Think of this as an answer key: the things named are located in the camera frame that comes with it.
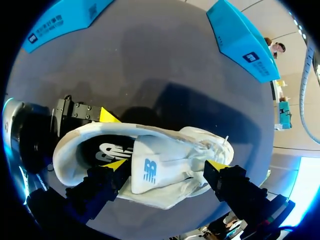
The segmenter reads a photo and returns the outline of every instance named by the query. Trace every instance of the teal box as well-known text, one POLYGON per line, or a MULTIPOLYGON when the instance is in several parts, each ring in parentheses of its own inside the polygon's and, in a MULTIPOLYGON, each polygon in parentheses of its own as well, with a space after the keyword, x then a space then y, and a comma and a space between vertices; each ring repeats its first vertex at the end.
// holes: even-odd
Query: teal box
POLYGON ((36 22, 22 47, 28 53, 46 42, 91 25, 114 0, 58 0, 36 22))
POLYGON ((261 83, 280 79, 264 37, 238 9, 226 0, 219 0, 206 15, 222 54, 261 83))
POLYGON ((279 102, 280 119, 279 123, 282 124, 283 129, 290 129, 291 125, 291 113, 289 102, 281 101, 279 102))

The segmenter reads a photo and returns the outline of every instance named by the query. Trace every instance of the woman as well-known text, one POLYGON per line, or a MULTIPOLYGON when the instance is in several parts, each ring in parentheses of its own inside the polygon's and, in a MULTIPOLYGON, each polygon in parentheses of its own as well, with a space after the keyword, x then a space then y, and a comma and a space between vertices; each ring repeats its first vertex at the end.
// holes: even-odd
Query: woman
POLYGON ((269 47, 269 49, 275 59, 277 59, 278 52, 284 53, 286 51, 286 47, 283 43, 281 43, 281 42, 273 43, 272 40, 268 37, 265 37, 264 40, 265 40, 266 44, 268 45, 268 47, 269 47))

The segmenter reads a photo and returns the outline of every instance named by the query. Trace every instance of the gray table surface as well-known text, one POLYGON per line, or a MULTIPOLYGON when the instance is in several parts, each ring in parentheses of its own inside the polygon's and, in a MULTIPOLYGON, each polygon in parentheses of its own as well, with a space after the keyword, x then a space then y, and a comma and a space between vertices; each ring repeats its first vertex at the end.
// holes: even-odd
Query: gray table surface
MULTIPOLYGON (((104 106, 127 122, 229 135, 232 165, 253 183, 267 173, 274 139, 269 83, 222 55, 205 11, 177 0, 116 0, 87 29, 31 54, 20 51, 9 97, 53 108, 75 101, 104 106)), ((64 195, 54 172, 48 183, 64 195)), ((160 210, 108 202, 87 225, 125 240, 159 240, 208 224, 229 210, 212 190, 160 210)))

